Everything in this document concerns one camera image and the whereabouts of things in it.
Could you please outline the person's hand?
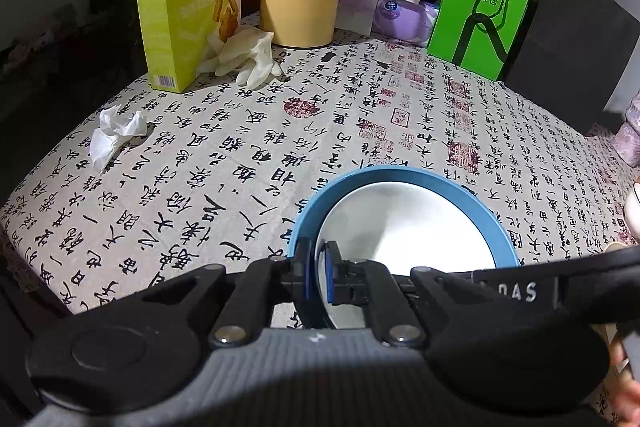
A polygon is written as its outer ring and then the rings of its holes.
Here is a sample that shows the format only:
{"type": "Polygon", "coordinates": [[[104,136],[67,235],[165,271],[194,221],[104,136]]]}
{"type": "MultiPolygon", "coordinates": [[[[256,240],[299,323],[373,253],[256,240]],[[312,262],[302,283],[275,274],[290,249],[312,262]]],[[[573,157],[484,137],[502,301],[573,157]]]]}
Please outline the person's hand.
{"type": "Polygon", "coordinates": [[[617,415],[617,426],[638,427],[640,421],[640,385],[624,366],[627,353],[623,343],[615,338],[610,344],[611,365],[616,370],[614,383],[610,390],[610,403],[617,415]]]}

